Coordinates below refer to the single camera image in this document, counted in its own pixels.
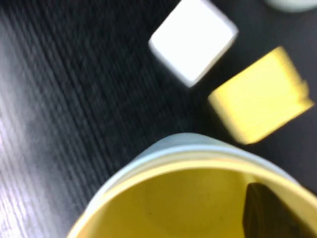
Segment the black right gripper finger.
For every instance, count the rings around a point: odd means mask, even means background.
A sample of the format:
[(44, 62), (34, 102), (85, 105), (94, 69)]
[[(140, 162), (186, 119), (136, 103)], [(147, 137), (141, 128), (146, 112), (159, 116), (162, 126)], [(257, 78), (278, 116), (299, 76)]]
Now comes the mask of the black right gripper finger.
[(242, 224), (246, 238), (317, 236), (270, 188), (259, 182), (247, 186)]

